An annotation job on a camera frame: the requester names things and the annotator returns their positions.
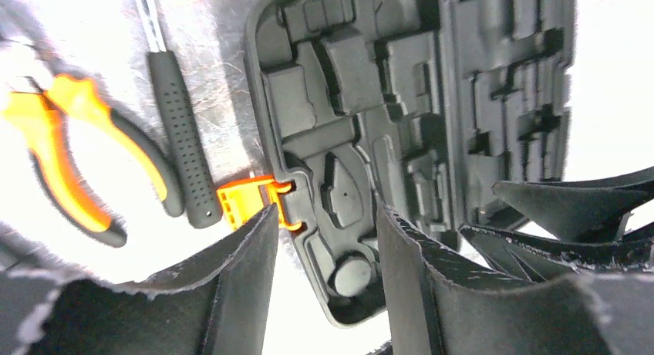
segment screwdriver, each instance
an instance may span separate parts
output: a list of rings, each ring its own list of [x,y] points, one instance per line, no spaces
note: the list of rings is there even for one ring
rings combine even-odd
[[[222,208],[204,156],[188,89],[175,53],[166,47],[155,0],[135,1],[150,47],[147,53],[150,81],[170,141],[188,221],[196,229],[206,228],[220,221]]]

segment black textured handle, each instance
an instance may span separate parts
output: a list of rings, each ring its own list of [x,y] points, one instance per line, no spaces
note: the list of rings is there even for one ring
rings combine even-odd
[[[220,221],[222,209],[177,58],[173,52],[151,52],[147,60],[154,97],[180,177],[188,221],[194,228],[206,228]]]

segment pliers handle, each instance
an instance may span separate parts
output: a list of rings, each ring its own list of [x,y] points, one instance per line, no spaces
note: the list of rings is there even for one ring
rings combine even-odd
[[[147,172],[166,213],[173,217],[184,213],[177,176],[160,148],[104,103],[92,80],[61,74],[42,93],[11,92],[4,117],[23,132],[43,188],[75,226],[107,245],[126,243],[126,232],[77,180],[65,147],[62,113],[91,123],[125,147]]]

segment screwdriver shaft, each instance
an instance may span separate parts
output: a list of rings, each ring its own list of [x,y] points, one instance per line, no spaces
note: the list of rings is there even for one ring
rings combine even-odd
[[[143,30],[147,37],[147,43],[151,52],[165,52],[166,42],[164,41],[164,33],[161,32],[161,24],[159,22],[159,12],[157,11],[157,3],[155,0],[135,0],[141,22],[143,23]]]

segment black plastic tool case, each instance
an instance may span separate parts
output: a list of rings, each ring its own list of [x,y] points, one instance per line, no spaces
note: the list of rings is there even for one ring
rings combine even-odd
[[[516,228],[498,180],[562,176],[574,0],[263,0],[246,29],[259,130],[335,325],[383,309],[376,198],[456,248]]]

